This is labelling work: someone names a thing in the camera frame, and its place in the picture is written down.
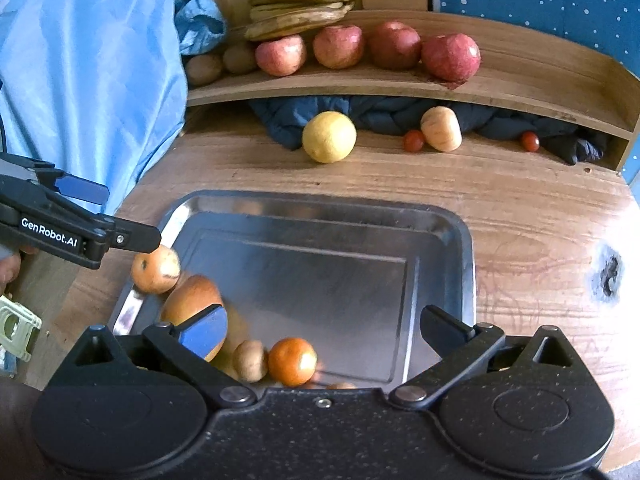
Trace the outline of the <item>person's left hand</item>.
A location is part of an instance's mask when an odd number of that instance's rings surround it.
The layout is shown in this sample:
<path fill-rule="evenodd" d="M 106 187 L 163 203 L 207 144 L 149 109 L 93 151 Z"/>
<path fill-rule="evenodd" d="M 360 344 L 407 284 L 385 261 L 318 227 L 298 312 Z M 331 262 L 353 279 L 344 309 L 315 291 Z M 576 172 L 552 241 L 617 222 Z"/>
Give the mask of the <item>person's left hand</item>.
<path fill-rule="evenodd" d="M 9 284 L 17 279 L 23 259 L 26 256 L 35 255 L 37 252 L 37 248 L 25 246 L 0 261 L 0 294 L 3 294 Z"/>

